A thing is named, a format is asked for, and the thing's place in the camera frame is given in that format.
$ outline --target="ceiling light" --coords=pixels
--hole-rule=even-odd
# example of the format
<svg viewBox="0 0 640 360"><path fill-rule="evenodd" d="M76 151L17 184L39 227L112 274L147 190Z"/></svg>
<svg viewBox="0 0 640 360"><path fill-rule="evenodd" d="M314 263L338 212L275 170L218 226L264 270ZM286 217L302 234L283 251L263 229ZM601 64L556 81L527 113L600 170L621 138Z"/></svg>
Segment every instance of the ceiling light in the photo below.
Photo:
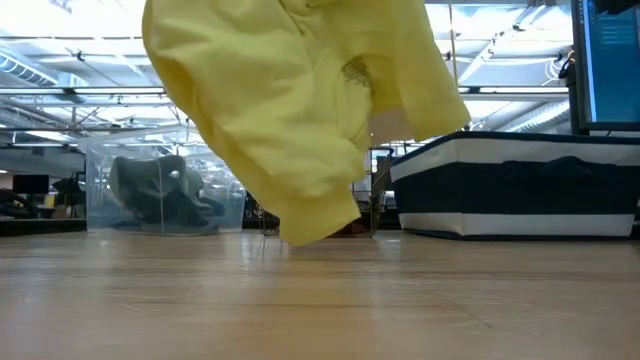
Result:
<svg viewBox="0 0 640 360"><path fill-rule="evenodd" d="M61 88L0 88L0 95L64 95Z"/></svg>
<svg viewBox="0 0 640 360"><path fill-rule="evenodd" d="M566 94L566 87L481 87L481 94Z"/></svg>
<svg viewBox="0 0 640 360"><path fill-rule="evenodd" d="M64 145L59 143L15 143L11 144L15 147L63 147Z"/></svg>
<svg viewBox="0 0 640 360"><path fill-rule="evenodd" d="M559 103L558 105L553 106L551 109L543 112L542 114L539 114L538 116L534 116L533 118L529 119L528 121L525 121L522 124L519 124L517 126L507 129L506 132L519 132L523 129L526 129L528 126L541 125L543 123L546 123L548 121L555 119L565 111L569 111L570 108L571 107L570 107L569 101L568 100L563 101L562 103Z"/></svg>
<svg viewBox="0 0 640 360"><path fill-rule="evenodd" d="M153 146L171 146L173 143L139 143L139 144L123 144L127 147L153 147Z"/></svg>
<svg viewBox="0 0 640 360"><path fill-rule="evenodd" d="M78 95L164 95L162 87L104 87L104 88L75 88Z"/></svg>

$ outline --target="computer monitor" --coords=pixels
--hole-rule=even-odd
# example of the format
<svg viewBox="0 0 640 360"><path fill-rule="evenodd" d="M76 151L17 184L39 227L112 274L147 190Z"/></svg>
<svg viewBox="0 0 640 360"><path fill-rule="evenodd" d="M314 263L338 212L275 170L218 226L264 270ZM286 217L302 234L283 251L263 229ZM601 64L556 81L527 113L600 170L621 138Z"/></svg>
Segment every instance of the computer monitor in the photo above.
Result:
<svg viewBox="0 0 640 360"><path fill-rule="evenodd" d="M611 15L603 2L573 0L580 126L640 131L640 8Z"/></svg>
<svg viewBox="0 0 640 360"><path fill-rule="evenodd" d="M16 194L48 194L49 175L14 175L13 192Z"/></svg>

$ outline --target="transparent acrylic case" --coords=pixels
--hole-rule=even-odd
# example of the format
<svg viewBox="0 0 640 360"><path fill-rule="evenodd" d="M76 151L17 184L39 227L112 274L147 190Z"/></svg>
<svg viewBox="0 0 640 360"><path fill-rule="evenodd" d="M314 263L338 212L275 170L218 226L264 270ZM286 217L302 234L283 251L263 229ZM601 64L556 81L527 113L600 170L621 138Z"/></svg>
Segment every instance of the transparent acrylic case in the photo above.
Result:
<svg viewBox="0 0 640 360"><path fill-rule="evenodd" d="M245 189L188 126L85 139L87 228L166 235L239 231Z"/></svg>

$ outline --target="blue screen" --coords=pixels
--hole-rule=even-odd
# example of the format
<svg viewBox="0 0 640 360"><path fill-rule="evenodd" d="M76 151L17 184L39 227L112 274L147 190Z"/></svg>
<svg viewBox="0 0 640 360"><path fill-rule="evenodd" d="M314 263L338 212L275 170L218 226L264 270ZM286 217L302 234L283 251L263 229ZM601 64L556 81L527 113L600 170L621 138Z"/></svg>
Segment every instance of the blue screen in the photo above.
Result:
<svg viewBox="0 0 640 360"><path fill-rule="evenodd" d="M584 11L591 122L640 123L640 9L596 15Z"/></svg>

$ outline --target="light wood floor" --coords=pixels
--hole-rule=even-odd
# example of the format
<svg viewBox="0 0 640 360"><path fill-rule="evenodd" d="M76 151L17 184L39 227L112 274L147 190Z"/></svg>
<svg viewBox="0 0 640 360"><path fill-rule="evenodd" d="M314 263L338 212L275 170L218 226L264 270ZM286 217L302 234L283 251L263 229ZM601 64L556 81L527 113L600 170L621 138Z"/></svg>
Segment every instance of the light wood floor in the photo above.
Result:
<svg viewBox="0 0 640 360"><path fill-rule="evenodd" d="M0 238L0 359L640 359L631 243Z"/></svg>

